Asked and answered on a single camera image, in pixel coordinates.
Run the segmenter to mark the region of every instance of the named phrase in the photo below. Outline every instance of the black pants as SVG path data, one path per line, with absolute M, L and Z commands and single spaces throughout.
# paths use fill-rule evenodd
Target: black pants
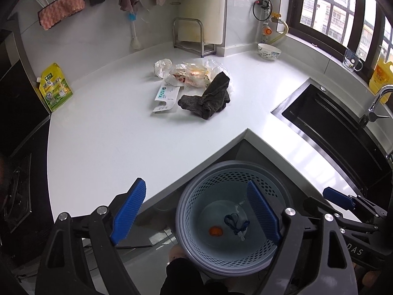
M 160 295 L 224 295 L 229 293 L 226 286 L 219 282 L 203 285 L 202 278 L 195 266 L 185 258 L 177 258 L 167 266 L 167 278 L 161 287 Z

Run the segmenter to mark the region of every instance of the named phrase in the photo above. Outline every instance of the white countertop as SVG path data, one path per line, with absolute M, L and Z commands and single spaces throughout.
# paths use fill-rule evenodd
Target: white countertop
M 275 62 L 254 51 L 211 56 L 229 71 L 233 91 L 227 107 L 205 121 L 177 105 L 152 113 L 161 84 L 153 64 L 163 58 L 178 64 L 196 56 L 162 44 L 69 81 L 74 95 L 52 114 L 49 131 L 48 185 L 55 219 L 64 211 L 81 216 L 108 205 L 138 177 L 147 186 L 144 210 L 244 137 L 303 191 L 330 186 L 355 195 L 317 151 L 270 113 L 310 76 L 327 89 L 328 79 L 285 54 Z

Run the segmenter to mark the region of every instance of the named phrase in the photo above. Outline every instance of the mug handle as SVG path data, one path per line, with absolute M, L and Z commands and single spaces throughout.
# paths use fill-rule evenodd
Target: mug handle
M 363 62 L 362 62 L 361 60 L 359 60 L 359 63 L 360 63 L 362 66 L 360 67 L 359 70 L 356 70 L 356 68 L 354 68 L 353 70 L 356 71 L 356 72 L 359 72 L 361 69 L 363 69 Z

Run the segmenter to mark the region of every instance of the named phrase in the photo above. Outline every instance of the yellow pouch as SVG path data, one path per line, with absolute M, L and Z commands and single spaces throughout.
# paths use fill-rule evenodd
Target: yellow pouch
M 393 83 L 393 72 L 390 70 L 391 66 L 393 66 L 393 62 L 385 63 L 382 57 L 379 58 L 377 67 L 375 68 L 369 83 L 370 89 L 374 95 L 376 95 L 383 86 Z M 385 104 L 388 101 L 390 94 L 391 93 L 388 93 L 382 96 L 382 104 Z
M 51 64 L 44 70 L 39 83 L 40 92 L 52 112 L 72 95 L 72 91 L 64 78 L 63 72 L 56 63 Z

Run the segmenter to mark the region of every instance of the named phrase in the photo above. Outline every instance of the glass mug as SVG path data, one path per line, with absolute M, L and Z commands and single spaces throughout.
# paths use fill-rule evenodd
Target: glass mug
M 344 67 L 349 71 L 360 71 L 363 69 L 363 62 L 359 59 L 355 52 L 352 52 L 350 49 L 345 50 L 344 60 L 343 60 Z

